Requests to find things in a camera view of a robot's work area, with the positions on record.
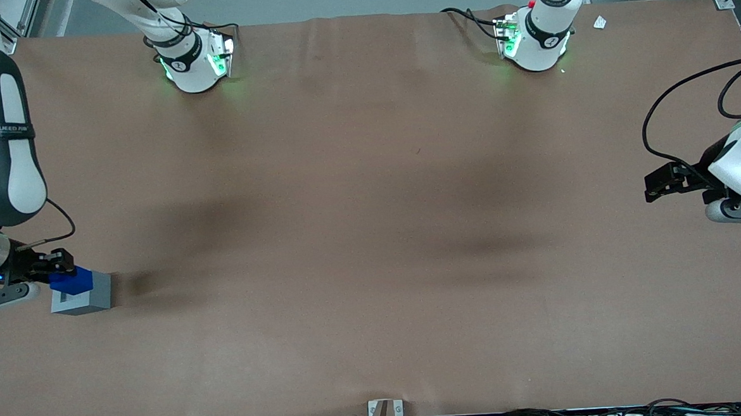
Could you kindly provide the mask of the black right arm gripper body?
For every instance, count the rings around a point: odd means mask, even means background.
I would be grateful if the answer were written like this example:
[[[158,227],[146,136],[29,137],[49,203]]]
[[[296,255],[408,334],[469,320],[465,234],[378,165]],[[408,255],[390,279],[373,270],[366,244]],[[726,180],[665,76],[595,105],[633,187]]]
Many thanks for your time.
[[[36,250],[11,251],[6,261],[6,284],[19,282],[49,283],[51,263],[45,253]]]

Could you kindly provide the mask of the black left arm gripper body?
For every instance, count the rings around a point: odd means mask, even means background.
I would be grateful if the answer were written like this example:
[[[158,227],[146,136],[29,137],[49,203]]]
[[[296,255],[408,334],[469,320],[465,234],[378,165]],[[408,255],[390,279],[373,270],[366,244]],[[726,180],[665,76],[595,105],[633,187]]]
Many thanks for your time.
[[[721,201],[721,199],[729,198],[731,194],[726,184],[717,179],[708,169],[710,164],[713,164],[719,157],[727,141],[728,135],[725,135],[707,147],[698,161],[687,163],[687,168],[689,168],[690,175],[693,177],[691,181],[695,182],[698,188],[704,190],[702,197],[704,204],[708,205],[713,201]]]

